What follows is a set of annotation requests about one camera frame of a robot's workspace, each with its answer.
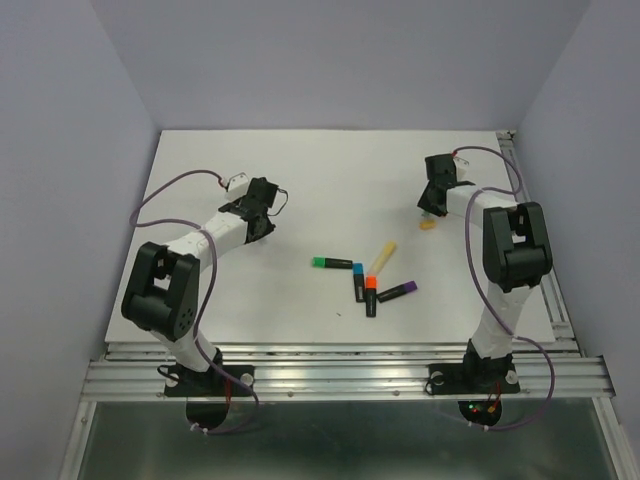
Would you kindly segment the yellow-orange pastel cap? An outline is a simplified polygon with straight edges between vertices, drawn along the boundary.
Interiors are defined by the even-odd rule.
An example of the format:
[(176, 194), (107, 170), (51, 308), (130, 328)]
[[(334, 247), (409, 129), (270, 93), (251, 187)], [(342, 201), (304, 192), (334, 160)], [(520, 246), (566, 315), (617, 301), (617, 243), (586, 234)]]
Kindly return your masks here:
[(419, 223), (419, 229), (422, 231), (433, 229), (435, 226), (436, 226), (436, 222), (433, 219), (423, 219)]

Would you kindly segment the green cap black highlighter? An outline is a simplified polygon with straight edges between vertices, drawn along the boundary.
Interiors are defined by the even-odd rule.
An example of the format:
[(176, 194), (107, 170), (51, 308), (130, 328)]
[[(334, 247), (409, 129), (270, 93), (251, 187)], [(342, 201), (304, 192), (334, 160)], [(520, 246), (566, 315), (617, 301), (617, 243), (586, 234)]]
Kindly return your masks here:
[(311, 265), (314, 268), (350, 270), (353, 266), (353, 261), (347, 260), (347, 259), (337, 259), (337, 258), (329, 258), (329, 257), (313, 257), (311, 261)]

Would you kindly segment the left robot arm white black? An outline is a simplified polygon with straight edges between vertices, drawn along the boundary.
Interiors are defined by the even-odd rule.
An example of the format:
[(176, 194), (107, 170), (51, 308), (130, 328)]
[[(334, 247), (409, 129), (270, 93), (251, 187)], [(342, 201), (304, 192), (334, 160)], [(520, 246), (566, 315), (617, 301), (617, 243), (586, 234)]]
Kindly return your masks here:
[[(244, 173), (221, 186), (226, 203), (207, 222), (174, 219), (174, 224), (193, 231), (165, 244), (146, 242), (139, 247), (121, 303), (121, 315), (151, 333), (174, 356), (175, 364), (161, 368), (161, 375), (175, 387), (202, 394), (213, 393), (226, 382), (239, 382), (223, 370), (220, 350), (199, 331), (218, 260), (275, 230), (269, 210), (282, 192), (266, 178), (248, 178)], [(211, 273), (211, 286), (200, 299), (200, 278), (206, 271)]]

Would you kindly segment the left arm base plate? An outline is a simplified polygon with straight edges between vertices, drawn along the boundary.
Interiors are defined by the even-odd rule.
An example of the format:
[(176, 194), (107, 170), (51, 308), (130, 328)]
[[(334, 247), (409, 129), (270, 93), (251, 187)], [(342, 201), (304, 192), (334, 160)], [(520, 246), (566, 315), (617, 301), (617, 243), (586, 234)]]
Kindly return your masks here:
[[(239, 433), (259, 409), (252, 383), (242, 381), (242, 376), (254, 373), (251, 365), (194, 372), (179, 364), (164, 364), (156, 371), (165, 381), (165, 397), (186, 400), (185, 416), (191, 431), (207, 436)], [(252, 399), (253, 410), (241, 419), (232, 419), (232, 401), (241, 398)]]

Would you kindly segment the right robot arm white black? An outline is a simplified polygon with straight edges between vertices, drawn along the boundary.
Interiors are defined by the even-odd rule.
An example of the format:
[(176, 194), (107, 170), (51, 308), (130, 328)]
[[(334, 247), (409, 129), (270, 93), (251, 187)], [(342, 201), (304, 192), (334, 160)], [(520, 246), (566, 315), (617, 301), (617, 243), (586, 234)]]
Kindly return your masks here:
[(418, 206), (437, 217), (463, 218), (466, 239), (472, 227), (480, 228), (487, 284), (476, 288), (483, 311), (462, 361), (429, 365), (426, 391), (430, 395), (517, 393), (513, 363), (517, 325), (526, 301), (553, 266), (543, 209), (536, 202), (517, 202), (515, 191), (462, 179), (455, 158), (454, 153), (426, 158), (427, 185)]

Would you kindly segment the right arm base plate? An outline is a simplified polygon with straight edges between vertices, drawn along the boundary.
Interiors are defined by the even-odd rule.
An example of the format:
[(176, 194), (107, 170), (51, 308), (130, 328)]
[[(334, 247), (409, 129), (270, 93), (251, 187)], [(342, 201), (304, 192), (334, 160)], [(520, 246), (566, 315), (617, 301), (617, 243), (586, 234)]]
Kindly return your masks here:
[(488, 431), (501, 420), (502, 397), (517, 394), (521, 388), (513, 369), (505, 375), (486, 376), (471, 373), (461, 364), (436, 363), (428, 366), (424, 390), (432, 397), (455, 397), (466, 423)]

